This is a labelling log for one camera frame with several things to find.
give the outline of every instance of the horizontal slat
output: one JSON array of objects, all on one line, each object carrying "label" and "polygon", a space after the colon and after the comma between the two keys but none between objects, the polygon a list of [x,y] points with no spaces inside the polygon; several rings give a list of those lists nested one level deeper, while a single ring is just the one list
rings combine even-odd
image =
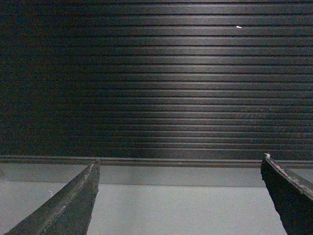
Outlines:
[{"label": "horizontal slat", "polygon": [[[29,152],[31,156],[40,156],[42,148],[38,148],[33,143],[27,143],[19,148],[12,149],[12,146],[4,146],[1,154],[23,155]],[[76,148],[73,146],[54,145],[44,149],[47,156],[103,156],[108,158],[140,158],[142,156],[151,159],[210,159],[229,160],[230,156],[233,160],[255,160],[256,156],[263,156],[264,152],[270,152],[271,157],[276,160],[312,160],[311,150],[220,150],[220,149],[161,149],[161,148]]]},{"label": "horizontal slat", "polygon": [[[207,64],[207,65],[312,65],[313,57],[301,56],[77,56],[51,55],[49,57],[29,57],[34,63],[43,64]],[[24,64],[25,60],[13,56],[0,56],[3,63]]]},{"label": "horizontal slat", "polygon": [[0,15],[143,15],[143,14],[311,14],[309,3],[285,4],[145,4],[145,5],[1,5]]},{"label": "horizontal slat", "polygon": [[253,106],[253,105],[180,105],[180,104],[159,104],[159,105],[135,105],[135,104],[119,104],[119,105],[107,105],[107,104],[92,104],[92,105],[80,105],[75,110],[84,110],[86,112],[91,111],[197,111],[197,112],[266,112],[266,113],[297,113],[302,110],[306,113],[312,113],[312,106]]},{"label": "horizontal slat", "polygon": [[76,89],[93,89],[93,90],[145,90],[145,89],[197,89],[197,90],[311,90],[313,88],[312,83],[257,83],[257,82],[79,82],[68,83],[63,86],[73,87]]},{"label": "horizontal slat", "polygon": [[[77,128],[86,125],[83,119],[73,118]],[[313,126],[313,120],[267,120],[267,119],[207,119],[207,118],[93,118],[88,120],[88,125],[259,125],[259,126]]]},{"label": "horizontal slat", "polygon": [[312,105],[303,98],[207,98],[207,97],[60,97],[58,102],[72,104],[228,104],[228,105]]},{"label": "horizontal slat", "polygon": [[231,144],[231,143],[133,143],[133,142],[78,142],[77,147],[89,148],[204,148],[204,149],[289,149],[313,150],[311,144]]},{"label": "horizontal slat", "polygon": [[[106,26],[106,25],[232,25],[232,26],[247,26],[247,25],[310,25],[313,24],[312,15],[281,15],[281,16],[210,16],[210,15],[194,15],[184,16],[26,16],[24,20],[26,25],[34,26]],[[16,20],[16,16],[3,16],[0,26],[20,26],[21,23]]]},{"label": "horizontal slat", "polygon": [[1,37],[95,37],[95,36],[313,36],[310,26],[115,26],[40,27],[9,30],[0,28]]},{"label": "horizontal slat", "polygon": [[93,126],[95,134],[102,130],[137,130],[137,131],[257,131],[257,132],[313,132],[312,126],[226,126],[226,125],[99,125]]},{"label": "horizontal slat", "polygon": [[69,138],[76,140],[79,137],[90,139],[99,139],[103,137],[114,138],[116,136],[121,136],[125,138],[131,137],[143,137],[143,138],[238,138],[243,140],[249,135],[249,138],[252,140],[258,141],[259,138],[270,138],[275,141],[275,139],[285,139],[286,142],[293,141],[297,138],[301,140],[311,141],[313,138],[313,133],[281,133],[281,132],[228,132],[228,131],[103,131],[101,135],[88,135],[79,130],[75,130],[75,133],[78,135],[69,135]]},{"label": "horizontal slat", "polygon": [[103,82],[103,81],[182,81],[182,82],[297,82],[297,83],[307,83],[313,82],[313,77],[311,75],[304,74],[216,74],[216,73],[119,73],[119,74],[100,74],[100,73],[41,73],[42,71],[36,71],[38,79],[45,78],[45,81],[59,81],[66,84],[67,82],[77,81],[77,77],[82,82]]},{"label": "horizontal slat", "polygon": [[[43,107],[39,106],[32,107],[33,113],[29,111],[24,111],[25,107],[18,107],[15,110],[8,110],[3,111],[3,117],[18,117],[18,118],[30,118],[32,119],[33,116],[38,116],[40,111],[44,110]],[[54,107],[54,110],[50,112],[50,115],[56,115],[56,117],[67,118],[67,120],[73,119],[80,119],[80,120],[87,120],[87,119],[97,119],[97,118],[227,118],[227,119],[302,119],[302,120],[310,120],[313,119],[313,113],[308,113],[306,110],[299,109],[297,113],[271,113],[271,112],[188,112],[188,111],[106,111],[106,110],[94,110],[94,111],[87,111],[87,110],[57,110]]]},{"label": "horizontal slat", "polygon": [[[43,5],[73,5],[81,4],[81,0],[70,0],[64,2],[63,0],[33,0],[29,2],[28,0],[20,0],[23,5],[32,5],[32,4],[43,4]],[[236,4],[245,4],[245,3],[293,3],[297,4],[300,2],[312,2],[312,0],[211,0],[210,3],[236,3]],[[101,5],[118,5],[118,4],[159,4],[159,3],[171,3],[171,4],[193,4],[193,3],[204,3],[207,4],[208,0],[84,0],[84,4],[101,4]]]},{"label": "horizontal slat", "polygon": [[261,56],[307,56],[313,55],[313,47],[5,47],[2,55],[43,56],[43,55],[261,55]]},{"label": "horizontal slat", "polygon": [[8,46],[313,46],[313,37],[191,37],[191,36],[150,36],[150,37],[87,37],[87,38],[5,38]]},{"label": "horizontal slat", "polygon": [[135,136],[72,136],[77,142],[166,142],[166,143],[236,143],[236,144],[313,144],[312,139],[221,138],[221,137],[135,137]]},{"label": "horizontal slat", "polygon": [[[30,64],[35,69],[44,69],[45,72],[71,72],[71,73],[293,73],[312,74],[313,66],[265,66],[265,65],[49,65],[40,67]],[[13,66],[6,64],[1,70],[5,73],[14,72]]]}]

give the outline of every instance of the dark metal edge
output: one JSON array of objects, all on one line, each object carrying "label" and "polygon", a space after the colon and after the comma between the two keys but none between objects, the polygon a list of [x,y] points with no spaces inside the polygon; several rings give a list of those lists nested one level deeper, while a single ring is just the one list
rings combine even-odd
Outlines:
[{"label": "dark metal edge", "polygon": [[53,197],[41,205],[31,215],[18,223],[14,228],[5,235],[15,234],[68,234],[68,230],[64,230],[60,224],[60,218],[66,217],[68,209],[73,207],[73,203],[80,203],[82,191],[90,189],[91,201],[85,205],[89,207],[89,217],[87,211],[82,213],[72,221],[75,226],[72,226],[73,230],[80,230],[79,234],[87,234],[88,226],[91,221],[91,212],[95,202],[95,197],[98,193],[99,176],[100,176],[100,165],[98,161],[89,164],[82,172],[74,177],[68,184],[66,184],[60,191],[58,191]]},{"label": "dark metal edge", "polygon": [[[38,157],[38,156],[0,156],[1,163],[20,164],[61,164],[61,165],[87,165],[91,161],[100,161],[100,165],[107,166],[164,166],[164,167],[218,167],[218,168],[259,168],[261,160],[125,160],[101,159],[92,157]],[[279,161],[288,168],[313,169],[313,161]]]}]

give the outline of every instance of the gray surface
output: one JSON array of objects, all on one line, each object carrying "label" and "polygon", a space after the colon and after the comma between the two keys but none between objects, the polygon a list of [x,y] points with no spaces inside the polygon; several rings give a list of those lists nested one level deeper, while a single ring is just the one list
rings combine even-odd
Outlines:
[{"label": "gray surface", "polygon": [[[0,164],[9,181],[67,183],[86,166]],[[258,168],[101,166],[101,184],[264,187]]]},{"label": "gray surface", "polygon": [[1,154],[312,160],[312,1],[35,2],[1,5]]},{"label": "gray surface", "polygon": [[[65,184],[0,182],[0,234]],[[286,235],[266,188],[99,185],[88,235]]]}]

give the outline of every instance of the slatted wall panel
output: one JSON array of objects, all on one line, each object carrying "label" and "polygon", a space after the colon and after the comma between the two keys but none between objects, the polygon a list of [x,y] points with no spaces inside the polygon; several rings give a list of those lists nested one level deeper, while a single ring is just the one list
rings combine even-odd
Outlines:
[{"label": "slatted wall panel", "polygon": [[0,9],[1,154],[312,160],[312,1]]}]

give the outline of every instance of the dark panel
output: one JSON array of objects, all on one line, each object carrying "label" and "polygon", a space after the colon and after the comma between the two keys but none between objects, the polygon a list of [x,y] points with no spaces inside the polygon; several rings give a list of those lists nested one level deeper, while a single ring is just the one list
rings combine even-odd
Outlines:
[{"label": "dark panel", "polygon": [[[28,16],[34,25],[40,27],[58,26],[71,28],[75,26],[148,26],[148,25],[312,25],[312,15],[293,16],[263,16],[263,15],[241,15],[241,16],[212,16],[194,15],[193,17],[178,15],[149,15],[149,16]],[[14,16],[3,16],[1,26],[15,25]]]},{"label": "dark panel", "polygon": [[[32,63],[56,64],[56,65],[114,65],[114,64],[204,64],[204,65],[311,65],[313,57],[301,56],[85,56],[85,55],[59,55],[50,56],[49,61],[45,61],[46,56],[37,56]],[[16,61],[14,56],[6,56],[4,63],[23,64],[24,60]]]},{"label": "dark panel", "polygon": [[86,235],[98,193],[100,164],[94,162],[5,235]]},{"label": "dark panel", "polygon": [[2,6],[0,15],[164,15],[164,14],[311,14],[310,3],[269,4],[126,4],[126,5],[9,5]]},{"label": "dark panel", "polygon": [[261,174],[287,234],[312,234],[313,184],[271,159]]},{"label": "dark panel", "polygon": [[21,37],[16,35],[14,38],[6,38],[4,42],[8,46],[30,47],[47,46],[56,47],[107,47],[107,46],[293,46],[312,48],[313,37],[272,37],[270,40],[264,37],[199,37],[199,36],[132,36],[132,37],[85,37],[85,38],[37,38]]},{"label": "dark panel", "polygon": [[18,56],[38,55],[47,56],[96,56],[96,55],[231,55],[231,56],[312,56],[313,47],[212,47],[212,46],[137,46],[137,47],[5,47],[2,54],[12,58],[12,54]]},{"label": "dark panel", "polygon": [[311,1],[77,3],[1,5],[2,154],[312,159]]}]

